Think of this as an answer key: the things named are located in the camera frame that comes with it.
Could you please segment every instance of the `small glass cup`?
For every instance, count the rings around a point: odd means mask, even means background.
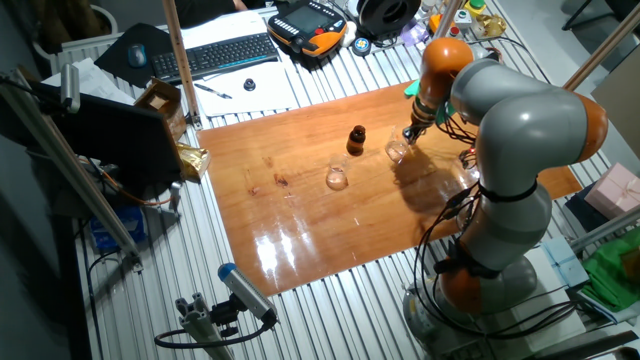
[[[394,126],[391,130],[389,142],[387,142],[387,145],[384,147],[384,151],[387,153],[387,156],[389,156],[389,159],[396,164],[399,164],[409,151],[409,144],[403,135],[403,130],[407,126],[408,124],[398,124]]]
[[[347,171],[349,171],[349,157],[347,154],[331,155],[326,179],[329,189],[338,191],[349,186]]]

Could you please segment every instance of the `computer mouse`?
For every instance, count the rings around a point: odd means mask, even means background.
[[[127,52],[127,58],[129,59],[129,66],[132,68],[141,68],[147,65],[147,55],[144,53],[144,45],[131,45]]]

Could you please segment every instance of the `keyboard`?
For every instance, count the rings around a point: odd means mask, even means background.
[[[243,36],[187,49],[189,68],[194,79],[234,71],[265,61],[278,60],[278,51],[267,33]],[[179,83],[180,73],[173,53],[151,58],[156,77],[164,82]]]

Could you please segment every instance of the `wooden board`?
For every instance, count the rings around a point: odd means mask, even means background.
[[[199,132],[238,267],[267,295],[417,245],[446,200],[475,182],[458,155],[467,145],[435,127],[394,166],[384,148],[408,125],[408,84]],[[349,186],[325,184],[332,154],[346,153],[355,125],[364,153],[350,156]],[[567,168],[539,181],[553,198],[580,190]],[[433,239],[456,233],[439,225]]]

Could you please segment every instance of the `green object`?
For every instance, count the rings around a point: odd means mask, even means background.
[[[438,110],[436,110],[436,125],[443,124],[450,116],[453,116],[456,113],[456,109],[453,107],[453,105],[451,105],[450,102],[447,102],[446,106],[446,112],[444,103],[438,106]]]
[[[409,98],[418,95],[418,92],[420,92],[420,80],[414,81],[413,84],[404,89],[404,96]]]
[[[582,292],[607,309],[618,312],[640,300],[640,286],[627,280],[620,255],[640,246],[640,228],[606,243],[582,263],[591,283]]]
[[[484,0],[469,0],[469,5],[474,9],[482,9]]]

